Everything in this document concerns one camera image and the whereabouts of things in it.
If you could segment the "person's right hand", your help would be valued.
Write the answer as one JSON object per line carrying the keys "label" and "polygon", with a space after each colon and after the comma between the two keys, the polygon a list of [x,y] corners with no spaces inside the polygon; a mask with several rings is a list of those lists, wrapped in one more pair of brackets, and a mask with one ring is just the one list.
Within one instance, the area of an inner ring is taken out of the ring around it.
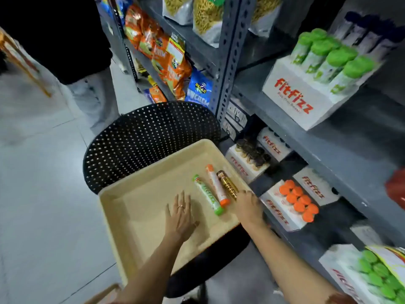
{"label": "person's right hand", "polygon": [[266,223],[263,219],[262,203],[260,200],[257,204],[236,202],[235,211],[238,220],[248,233],[259,227],[266,227]]}

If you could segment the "person's left hand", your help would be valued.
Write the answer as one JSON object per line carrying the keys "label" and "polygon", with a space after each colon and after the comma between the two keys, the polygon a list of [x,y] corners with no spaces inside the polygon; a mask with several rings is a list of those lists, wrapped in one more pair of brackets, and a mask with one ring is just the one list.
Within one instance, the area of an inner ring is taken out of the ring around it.
{"label": "person's left hand", "polygon": [[179,213],[179,197],[180,194],[177,194],[174,198],[172,206],[169,205],[172,218],[170,220],[165,219],[165,238],[173,240],[178,244],[183,244],[191,237],[192,234],[190,234],[189,232],[189,226],[196,220],[193,218],[191,212],[190,195],[185,194],[185,202],[186,202],[185,214]]}

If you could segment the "person's right forearm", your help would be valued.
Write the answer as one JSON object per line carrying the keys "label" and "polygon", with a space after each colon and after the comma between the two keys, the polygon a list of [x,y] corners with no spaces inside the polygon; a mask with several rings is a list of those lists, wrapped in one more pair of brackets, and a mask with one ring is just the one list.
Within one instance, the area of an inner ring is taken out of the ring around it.
{"label": "person's right forearm", "polygon": [[290,304],[336,304],[337,289],[263,222],[243,222]]}

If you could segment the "person's left forearm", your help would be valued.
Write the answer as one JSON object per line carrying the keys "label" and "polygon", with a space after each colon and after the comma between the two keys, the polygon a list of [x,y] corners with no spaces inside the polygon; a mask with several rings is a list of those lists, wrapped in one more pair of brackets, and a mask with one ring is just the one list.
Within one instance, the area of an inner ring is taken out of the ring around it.
{"label": "person's left forearm", "polygon": [[110,304],[162,304],[183,243],[184,237],[179,233],[166,234],[150,258]]}

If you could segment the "gold brown tablet tube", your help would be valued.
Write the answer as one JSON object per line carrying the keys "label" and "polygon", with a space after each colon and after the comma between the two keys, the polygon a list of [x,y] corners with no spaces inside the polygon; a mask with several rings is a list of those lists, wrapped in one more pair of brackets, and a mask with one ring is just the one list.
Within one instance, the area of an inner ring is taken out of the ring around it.
{"label": "gold brown tablet tube", "polygon": [[229,178],[229,176],[225,171],[220,170],[216,174],[221,185],[226,189],[227,193],[229,193],[230,196],[236,201],[237,194],[239,192],[236,185],[232,182],[232,180]]}

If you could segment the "green cap tablet tube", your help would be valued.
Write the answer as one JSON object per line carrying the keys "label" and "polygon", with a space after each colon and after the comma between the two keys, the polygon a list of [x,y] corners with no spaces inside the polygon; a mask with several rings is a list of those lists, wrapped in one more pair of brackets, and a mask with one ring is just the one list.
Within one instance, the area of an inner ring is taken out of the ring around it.
{"label": "green cap tablet tube", "polygon": [[203,182],[198,174],[193,176],[193,182],[197,185],[199,190],[205,196],[205,199],[209,202],[215,215],[221,216],[224,213],[224,209],[221,207],[219,201],[215,195],[211,192],[210,188]]}

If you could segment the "beige plastic tray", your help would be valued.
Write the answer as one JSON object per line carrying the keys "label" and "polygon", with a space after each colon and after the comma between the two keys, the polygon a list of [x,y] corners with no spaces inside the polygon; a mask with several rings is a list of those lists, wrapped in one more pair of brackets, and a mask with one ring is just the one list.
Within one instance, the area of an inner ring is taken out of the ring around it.
{"label": "beige plastic tray", "polygon": [[193,218],[200,222],[181,247],[169,282],[168,296],[185,293],[214,276],[250,242],[235,215],[235,202],[217,216],[202,190],[194,183],[198,174],[213,192],[205,167],[223,170],[237,189],[249,186],[217,146],[200,140],[102,189],[99,200],[110,244],[123,285],[135,276],[165,234],[165,207],[172,209],[183,190],[191,196]]}

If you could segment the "white box of brown tubes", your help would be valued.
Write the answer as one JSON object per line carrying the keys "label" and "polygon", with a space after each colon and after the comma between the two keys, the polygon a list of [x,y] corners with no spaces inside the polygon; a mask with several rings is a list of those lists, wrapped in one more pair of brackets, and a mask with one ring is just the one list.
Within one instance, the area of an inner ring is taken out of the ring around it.
{"label": "white box of brown tubes", "polygon": [[270,167],[269,162],[244,154],[236,143],[227,150],[225,158],[247,184],[252,183]]}

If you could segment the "orange cap tablet tube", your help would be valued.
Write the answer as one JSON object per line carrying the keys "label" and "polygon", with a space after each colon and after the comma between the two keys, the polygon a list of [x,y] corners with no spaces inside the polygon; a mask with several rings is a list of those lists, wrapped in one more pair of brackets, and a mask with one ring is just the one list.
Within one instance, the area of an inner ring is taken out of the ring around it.
{"label": "orange cap tablet tube", "polygon": [[220,180],[217,177],[217,174],[215,173],[213,165],[207,164],[205,166],[205,170],[206,170],[208,179],[210,180],[210,183],[215,190],[215,194],[219,200],[220,206],[222,208],[226,208],[230,204],[230,200],[229,200],[227,194],[225,193],[225,190],[224,190],[222,184],[220,183]]}

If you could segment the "white box of orange tubes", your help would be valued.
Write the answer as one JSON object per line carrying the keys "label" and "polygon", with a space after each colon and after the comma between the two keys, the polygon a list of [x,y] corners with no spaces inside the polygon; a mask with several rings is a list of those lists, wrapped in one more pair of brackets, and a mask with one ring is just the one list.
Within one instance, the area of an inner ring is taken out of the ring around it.
{"label": "white box of orange tubes", "polygon": [[292,215],[288,214],[287,210],[282,206],[280,197],[276,193],[281,184],[281,180],[274,184],[270,189],[263,193],[260,197],[261,201],[269,209],[269,211],[275,216],[277,221],[283,226],[287,232],[294,232],[303,229],[306,225],[296,222]]}

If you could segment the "cluster of brown cap tubes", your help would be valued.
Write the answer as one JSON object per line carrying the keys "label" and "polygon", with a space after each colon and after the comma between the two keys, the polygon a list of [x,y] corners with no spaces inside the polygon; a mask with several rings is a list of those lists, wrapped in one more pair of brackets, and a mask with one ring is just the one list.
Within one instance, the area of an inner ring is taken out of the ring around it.
{"label": "cluster of brown cap tubes", "polygon": [[270,167],[270,156],[265,153],[263,148],[255,146],[246,138],[236,141],[235,151],[247,162],[250,168],[256,171]]}

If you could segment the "cluster of orange cap tubes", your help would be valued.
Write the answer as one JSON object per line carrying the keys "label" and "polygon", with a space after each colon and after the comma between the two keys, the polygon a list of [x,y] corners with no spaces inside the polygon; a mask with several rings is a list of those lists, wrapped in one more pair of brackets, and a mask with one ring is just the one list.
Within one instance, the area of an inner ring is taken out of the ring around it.
{"label": "cluster of orange cap tubes", "polygon": [[302,224],[313,223],[320,212],[319,207],[312,198],[292,179],[281,180],[276,193],[280,197],[282,206],[287,210],[288,214],[292,215],[296,222]]}

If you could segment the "black perforated chair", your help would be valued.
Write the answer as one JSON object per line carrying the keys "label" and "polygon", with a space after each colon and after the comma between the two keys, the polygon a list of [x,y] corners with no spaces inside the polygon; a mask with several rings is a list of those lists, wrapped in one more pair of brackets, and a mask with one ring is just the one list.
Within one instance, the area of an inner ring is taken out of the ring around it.
{"label": "black perforated chair", "polygon": [[212,141],[222,154],[231,145],[207,108],[188,102],[141,107],[120,116],[90,143],[83,159],[84,180],[99,196],[109,185],[203,139]]}

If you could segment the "white shelf price labels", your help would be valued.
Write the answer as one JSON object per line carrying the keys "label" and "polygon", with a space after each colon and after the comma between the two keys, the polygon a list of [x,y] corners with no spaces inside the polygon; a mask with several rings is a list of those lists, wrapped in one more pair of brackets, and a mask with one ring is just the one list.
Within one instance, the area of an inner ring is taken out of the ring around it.
{"label": "white shelf price labels", "polygon": [[238,98],[232,96],[221,127],[235,141],[246,128],[251,115],[250,110]]}

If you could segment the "grey metal shelf rack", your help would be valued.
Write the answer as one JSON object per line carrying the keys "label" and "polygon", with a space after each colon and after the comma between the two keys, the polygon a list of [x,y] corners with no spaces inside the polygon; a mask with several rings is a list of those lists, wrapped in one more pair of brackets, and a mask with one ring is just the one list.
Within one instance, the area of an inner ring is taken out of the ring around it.
{"label": "grey metal shelf rack", "polygon": [[386,193],[388,179],[405,167],[405,107],[380,91],[361,87],[331,117],[305,131],[261,91],[276,57],[292,49],[293,34],[321,0],[285,0],[269,39],[249,35],[247,19],[253,0],[225,1],[225,26],[219,48],[210,47],[192,27],[180,26],[162,14],[162,0],[133,0],[169,35],[185,44],[186,56],[196,60],[214,79],[211,114],[225,119],[225,107],[235,95],[276,129],[310,167],[320,172],[343,198],[395,246],[405,248],[405,210]]}

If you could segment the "small orange snack packet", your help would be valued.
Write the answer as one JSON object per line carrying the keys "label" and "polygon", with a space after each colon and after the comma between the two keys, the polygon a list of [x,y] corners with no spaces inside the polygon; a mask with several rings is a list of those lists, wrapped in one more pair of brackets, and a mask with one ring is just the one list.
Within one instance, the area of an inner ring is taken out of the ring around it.
{"label": "small orange snack packet", "polygon": [[147,77],[147,80],[151,87],[144,89],[143,94],[149,100],[149,102],[151,104],[168,102],[167,98],[159,88],[158,84],[153,80],[151,75]]}

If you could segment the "large white display box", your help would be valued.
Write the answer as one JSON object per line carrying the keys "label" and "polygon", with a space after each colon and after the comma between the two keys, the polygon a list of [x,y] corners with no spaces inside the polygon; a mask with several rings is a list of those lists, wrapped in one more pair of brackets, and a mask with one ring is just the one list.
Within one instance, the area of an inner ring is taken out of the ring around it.
{"label": "large white display box", "polygon": [[334,95],[328,85],[314,81],[313,74],[304,73],[289,57],[273,65],[262,91],[305,131],[315,127],[346,103],[374,74],[380,64],[364,75],[347,93]]}

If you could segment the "blue snack packet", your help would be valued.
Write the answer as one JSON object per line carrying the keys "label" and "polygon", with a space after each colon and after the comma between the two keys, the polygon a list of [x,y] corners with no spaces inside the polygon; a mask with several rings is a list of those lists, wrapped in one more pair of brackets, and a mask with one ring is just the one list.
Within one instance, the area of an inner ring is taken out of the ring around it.
{"label": "blue snack packet", "polygon": [[211,101],[212,89],[212,79],[206,76],[203,71],[192,67],[192,74],[184,101],[197,103],[208,108]]}

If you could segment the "white box of green tubes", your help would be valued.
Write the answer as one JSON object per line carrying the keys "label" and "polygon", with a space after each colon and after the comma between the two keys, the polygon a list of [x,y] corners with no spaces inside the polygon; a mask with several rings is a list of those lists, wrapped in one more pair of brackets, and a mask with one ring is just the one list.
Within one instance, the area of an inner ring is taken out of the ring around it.
{"label": "white box of green tubes", "polygon": [[355,263],[361,252],[351,244],[337,244],[331,246],[319,262],[357,304],[379,304],[377,297],[368,291],[367,284],[356,271]]}

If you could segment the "red packet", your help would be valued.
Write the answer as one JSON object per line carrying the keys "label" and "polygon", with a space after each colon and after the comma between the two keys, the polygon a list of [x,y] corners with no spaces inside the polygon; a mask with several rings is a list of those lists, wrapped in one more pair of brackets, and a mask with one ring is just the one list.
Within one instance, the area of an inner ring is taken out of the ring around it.
{"label": "red packet", "polygon": [[388,197],[405,210],[405,167],[396,170],[385,183]]}

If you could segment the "row of orange snack packets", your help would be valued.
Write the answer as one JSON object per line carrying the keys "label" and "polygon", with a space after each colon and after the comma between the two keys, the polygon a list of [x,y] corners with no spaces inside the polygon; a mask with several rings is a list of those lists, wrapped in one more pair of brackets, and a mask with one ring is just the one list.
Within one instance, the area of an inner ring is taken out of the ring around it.
{"label": "row of orange snack packets", "polygon": [[128,7],[124,21],[124,31],[132,46],[151,61],[174,98],[185,101],[186,83],[190,80],[192,66],[181,45],[138,5]]}

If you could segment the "cluster of green cap tubes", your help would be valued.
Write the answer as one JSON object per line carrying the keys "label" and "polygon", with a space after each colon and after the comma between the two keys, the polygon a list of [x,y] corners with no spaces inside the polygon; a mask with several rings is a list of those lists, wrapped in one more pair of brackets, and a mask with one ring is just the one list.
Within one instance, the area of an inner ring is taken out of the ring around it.
{"label": "cluster of green cap tubes", "polygon": [[405,286],[375,253],[363,250],[355,266],[367,284],[368,291],[377,297],[379,304],[405,304]]}

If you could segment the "clear bag of yellow snacks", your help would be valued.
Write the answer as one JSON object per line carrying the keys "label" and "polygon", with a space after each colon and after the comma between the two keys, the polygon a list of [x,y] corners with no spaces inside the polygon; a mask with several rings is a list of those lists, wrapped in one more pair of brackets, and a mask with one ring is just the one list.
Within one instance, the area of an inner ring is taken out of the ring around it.
{"label": "clear bag of yellow snacks", "polygon": [[193,31],[213,48],[220,44],[225,0],[194,0]]}
{"label": "clear bag of yellow snacks", "polygon": [[193,24],[194,0],[162,0],[162,15],[179,25]]}
{"label": "clear bag of yellow snacks", "polygon": [[281,10],[282,0],[256,0],[249,31],[261,38],[269,38]]}

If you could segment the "orange wooden rack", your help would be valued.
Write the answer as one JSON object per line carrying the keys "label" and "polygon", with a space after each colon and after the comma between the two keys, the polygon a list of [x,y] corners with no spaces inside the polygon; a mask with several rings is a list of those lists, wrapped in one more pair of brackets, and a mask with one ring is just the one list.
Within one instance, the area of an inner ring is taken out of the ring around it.
{"label": "orange wooden rack", "polygon": [[5,55],[6,60],[17,66],[24,72],[28,78],[47,96],[52,97],[52,93],[48,91],[43,80],[40,77],[39,69],[28,59],[28,57],[20,50],[14,40],[0,28],[0,51]]}

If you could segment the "wooden frame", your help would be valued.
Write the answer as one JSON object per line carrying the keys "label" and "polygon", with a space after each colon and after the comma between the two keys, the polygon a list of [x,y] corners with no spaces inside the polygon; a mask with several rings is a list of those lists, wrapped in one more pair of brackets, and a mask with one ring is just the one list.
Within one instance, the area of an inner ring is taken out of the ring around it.
{"label": "wooden frame", "polygon": [[114,283],[105,290],[94,295],[92,298],[85,301],[83,304],[110,304],[113,302],[121,291],[121,286]]}

